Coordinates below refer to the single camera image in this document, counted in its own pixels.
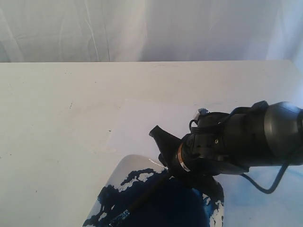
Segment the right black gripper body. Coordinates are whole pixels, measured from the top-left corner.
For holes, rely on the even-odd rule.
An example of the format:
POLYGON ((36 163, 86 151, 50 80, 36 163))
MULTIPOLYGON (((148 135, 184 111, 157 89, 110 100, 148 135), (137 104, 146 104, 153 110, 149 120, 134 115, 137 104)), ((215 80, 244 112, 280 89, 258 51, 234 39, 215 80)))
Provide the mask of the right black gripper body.
POLYGON ((241 175, 249 167, 232 159, 223 141, 229 113, 198 111, 189 123, 190 133, 182 138, 176 154, 181 174, 241 175))

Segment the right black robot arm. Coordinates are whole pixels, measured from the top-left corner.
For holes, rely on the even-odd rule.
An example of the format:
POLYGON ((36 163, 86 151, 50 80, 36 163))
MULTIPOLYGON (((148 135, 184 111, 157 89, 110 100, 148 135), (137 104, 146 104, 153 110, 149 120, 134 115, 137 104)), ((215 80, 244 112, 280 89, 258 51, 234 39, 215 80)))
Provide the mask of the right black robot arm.
POLYGON ((201 108, 178 138, 159 126, 149 133, 169 173, 196 183, 216 175, 240 175, 265 194, 273 193, 289 166, 303 163, 303 111, 289 102, 237 107, 230 113, 201 108), (251 167, 279 166, 270 188, 248 176, 251 167))

